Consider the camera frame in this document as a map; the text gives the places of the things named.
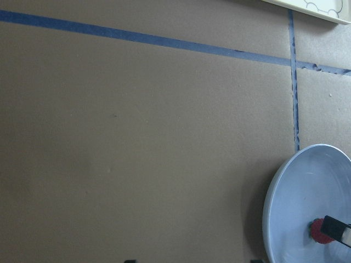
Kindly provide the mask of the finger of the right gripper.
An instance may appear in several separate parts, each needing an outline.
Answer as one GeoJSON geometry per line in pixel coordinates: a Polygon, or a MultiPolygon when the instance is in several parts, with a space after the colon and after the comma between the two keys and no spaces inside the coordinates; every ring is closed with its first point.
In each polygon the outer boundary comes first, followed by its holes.
{"type": "Polygon", "coordinates": [[[321,232],[346,246],[350,246],[350,225],[348,224],[327,215],[321,225],[321,232]]]}

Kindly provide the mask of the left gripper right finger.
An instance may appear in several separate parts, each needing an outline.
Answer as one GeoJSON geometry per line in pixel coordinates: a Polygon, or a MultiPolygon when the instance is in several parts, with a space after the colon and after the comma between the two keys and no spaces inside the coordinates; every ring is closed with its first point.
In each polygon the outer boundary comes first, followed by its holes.
{"type": "Polygon", "coordinates": [[[252,259],[250,260],[250,263],[265,263],[265,261],[262,259],[252,259]]]}

